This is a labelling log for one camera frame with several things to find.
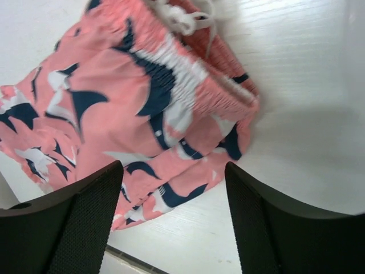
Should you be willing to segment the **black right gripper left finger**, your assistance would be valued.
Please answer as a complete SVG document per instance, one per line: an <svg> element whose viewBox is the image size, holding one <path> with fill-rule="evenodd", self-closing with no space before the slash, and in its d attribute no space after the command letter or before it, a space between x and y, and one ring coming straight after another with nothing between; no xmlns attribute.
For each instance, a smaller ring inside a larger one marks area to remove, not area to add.
<svg viewBox="0 0 365 274"><path fill-rule="evenodd" d="M99 273L123 179L119 161L1 210L1 273Z"/></svg>

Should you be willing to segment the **pink shark print shorts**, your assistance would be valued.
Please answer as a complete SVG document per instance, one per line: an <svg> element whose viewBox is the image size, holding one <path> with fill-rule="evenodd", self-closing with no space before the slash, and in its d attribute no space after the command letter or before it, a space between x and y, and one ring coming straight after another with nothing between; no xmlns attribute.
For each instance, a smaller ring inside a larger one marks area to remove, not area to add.
<svg viewBox="0 0 365 274"><path fill-rule="evenodd" d="M211 1L91 1L51 55L1 87L1 151L46 193L120 161L114 230L213 188L259 107L216 15Z"/></svg>

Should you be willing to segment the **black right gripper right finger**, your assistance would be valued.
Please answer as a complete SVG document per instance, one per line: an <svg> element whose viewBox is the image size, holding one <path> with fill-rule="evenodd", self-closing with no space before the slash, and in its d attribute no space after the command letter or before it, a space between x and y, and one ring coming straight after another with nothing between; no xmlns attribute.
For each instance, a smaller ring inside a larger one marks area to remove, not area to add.
<svg viewBox="0 0 365 274"><path fill-rule="evenodd" d="M363 214L301 202L231 162L225 181L243 273L364 272Z"/></svg>

